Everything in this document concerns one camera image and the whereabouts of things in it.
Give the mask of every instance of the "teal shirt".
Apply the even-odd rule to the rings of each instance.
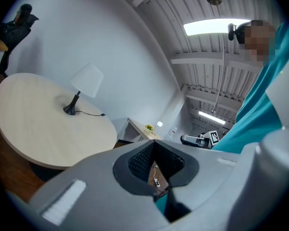
[[[282,127],[278,115],[265,90],[284,68],[289,59],[289,22],[284,22],[276,32],[275,58],[270,57],[246,96],[236,116],[236,124],[218,142],[213,150],[241,153],[243,147],[252,142],[259,142],[263,137]]]

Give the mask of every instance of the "black lamp base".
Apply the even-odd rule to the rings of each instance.
[[[79,98],[79,94],[80,94],[80,91],[74,96],[72,102],[63,108],[64,112],[71,115],[71,116],[74,116],[76,114],[76,111],[75,111],[75,104]]]

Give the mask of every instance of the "corrugated metal ceiling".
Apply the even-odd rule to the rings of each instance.
[[[223,0],[218,6],[206,0],[149,0],[140,4],[135,10],[147,24],[161,45],[165,55],[170,59],[176,54],[191,52],[222,52],[222,37],[225,39],[226,52],[240,54],[238,42],[229,41],[226,34],[205,34],[187,36],[183,25],[186,23],[212,18],[261,19],[270,22],[276,28],[281,24],[283,15],[271,0]],[[218,92],[221,81],[222,66],[214,64],[176,64],[172,65],[180,85],[209,93]],[[226,67],[221,96],[243,102],[258,73],[238,68]],[[209,112],[213,105],[193,99],[187,99],[191,112],[201,109]],[[217,107],[216,116],[235,123],[236,113]],[[216,126],[206,118],[191,114],[201,122]]]

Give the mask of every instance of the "ceiling light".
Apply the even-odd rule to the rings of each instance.
[[[163,122],[162,122],[162,121],[159,121],[159,122],[158,122],[158,126],[161,127],[162,125],[163,125]]]
[[[217,121],[217,122],[219,122],[219,123],[221,123],[221,124],[223,124],[223,125],[226,123],[225,121],[223,121],[223,120],[221,120],[221,119],[219,119],[219,118],[216,118],[216,117],[214,117],[214,116],[208,115],[208,114],[203,113],[203,112],[201,112],[201,111],[199,111],[199,115],[205,116],[206,118],[209,118],[209,119],[211,119],[211,120]]]
[[[239,25],[250,22],[245,19],[211,19],[204,21],[191,22],[184,25],[185,32],[188,36],[204,33],[228,33],[228,25],[230,23]]]

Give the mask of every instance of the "person in teal shirt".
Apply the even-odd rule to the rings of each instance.
[[[229,30],[229,39],[235,35],[251,58],[264,66],[237,113],[236,124],[213,147],[213,150],[241,153],[246,144],[260,142],[266,134],[282,127],[265,90],[289,59],[289,22],[284,21],[276,33],[263,21],[251,21],[236,31]]]

